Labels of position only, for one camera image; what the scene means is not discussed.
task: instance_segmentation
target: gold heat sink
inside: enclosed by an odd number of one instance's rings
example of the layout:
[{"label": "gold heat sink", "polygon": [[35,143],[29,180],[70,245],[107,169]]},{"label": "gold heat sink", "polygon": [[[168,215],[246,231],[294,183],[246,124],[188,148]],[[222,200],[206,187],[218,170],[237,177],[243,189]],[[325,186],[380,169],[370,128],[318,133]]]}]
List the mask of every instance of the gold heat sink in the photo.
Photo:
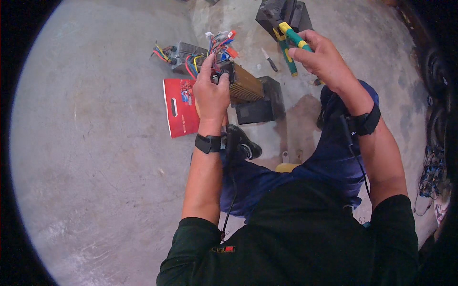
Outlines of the gold heat sink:
[{"label": "gold heat sink", "polygon": [[264,98],[262,83],[238,64],[228,63],[221,70],[229,73],[229,94],[233,103],[247,103]]}]

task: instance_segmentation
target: dark blue pants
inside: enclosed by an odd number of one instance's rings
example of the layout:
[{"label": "dark blue pants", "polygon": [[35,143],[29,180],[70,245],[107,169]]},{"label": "dark blue pants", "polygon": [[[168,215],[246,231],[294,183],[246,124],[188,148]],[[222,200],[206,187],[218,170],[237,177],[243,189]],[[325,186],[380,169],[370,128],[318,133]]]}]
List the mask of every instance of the dark blue pants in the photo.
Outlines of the dark blue pants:
[{"label": "dark blue pants", "polygon": [[[364,81],[361,85],[368,91],[375,104],[378,105],[378,95]],[[364,181],[361,168],[350,153],[348,140],[342,129],[339,118],[331,117],[336,111],[347,112],[340,97],[327,86],[321,91],[321,105],[324,107],[324,125],[318,146],[312,156],[302,165],[297,166],[291,173],[278,173],[254,163],[245,161],[241,154],[234,156],[230,168],[222,154],[224,174],[223,191],[221,194],[221,211],[228,212],[235,195],[234,181],[237,186],[237,197],[231,214],[244,217],[248,221],[251,212],[259,200],[276,187],[298,179],[312,179],[332,185],[341,192],[349,205],[357,207],[361,204],[358,197]],[[356,136],[353,136],[353,149],[359,154]]]}]

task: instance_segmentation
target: black t-shirt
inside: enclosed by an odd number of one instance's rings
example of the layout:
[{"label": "black t-shirt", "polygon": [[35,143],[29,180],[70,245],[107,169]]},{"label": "black t-shirt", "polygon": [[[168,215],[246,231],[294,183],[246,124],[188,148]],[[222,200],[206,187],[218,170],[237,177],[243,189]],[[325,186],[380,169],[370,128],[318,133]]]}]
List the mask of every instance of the black t-shirt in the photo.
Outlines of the black t-shirt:
[{"label": "black t-shirt", "polygon": [[209,221],[185,218],[157,285],[407,285],[418,269],[410,200],[381,202],[364,227],[336,190],[295,181],[265,195],[250,221],[220,244]]}]

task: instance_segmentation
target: forearm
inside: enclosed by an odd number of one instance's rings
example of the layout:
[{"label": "forearm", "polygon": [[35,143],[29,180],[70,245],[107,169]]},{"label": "forearm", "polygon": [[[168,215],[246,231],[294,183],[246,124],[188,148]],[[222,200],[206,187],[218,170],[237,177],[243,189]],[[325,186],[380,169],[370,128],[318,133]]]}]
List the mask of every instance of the forearm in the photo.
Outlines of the forearm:
[{"label": "forearm", "polygon": [[[220,136],[221,123],[201,121],[199,134]],[[223,166],[219,153],[208,153],[194,148],[181,218],[199,217],[219,222],[219,199],[223,180]]]},{"label": "forearm", "polygon": [[[339,92],[352,116],[370,113],[374,102],[358,81]],[[358,137],[361,156],[371,183],[373,207],[395,194],[407,195],[404,169],[398,145],[383,118],[370,135]]]}]

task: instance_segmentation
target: yellow wire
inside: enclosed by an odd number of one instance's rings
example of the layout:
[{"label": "yellow wire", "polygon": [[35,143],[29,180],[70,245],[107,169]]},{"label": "yellow wire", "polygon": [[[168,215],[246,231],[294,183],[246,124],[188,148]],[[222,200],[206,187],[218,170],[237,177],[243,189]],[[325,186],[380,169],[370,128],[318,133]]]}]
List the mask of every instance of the yellow wire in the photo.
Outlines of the yellow wire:
[{"label": "yellow wire", "polygon": [[156,45],[156,47],[159,49],[159,51],[161,52],[161,54],[164,56],[164,58],[169,61],[169,58],[164,54],[164,51],[158,46]]},{"label": "yellow wire", "polygon": [[196,63],[196,59],[197,59],[197,58],[200,58],[200,57],[202,57],[202,55],[200,55],[200,56],[197,56],[197,57],[195,57],[195,58],[194,58],[194,67],[196,68],[196,70],[197,70],[197,63]]}]

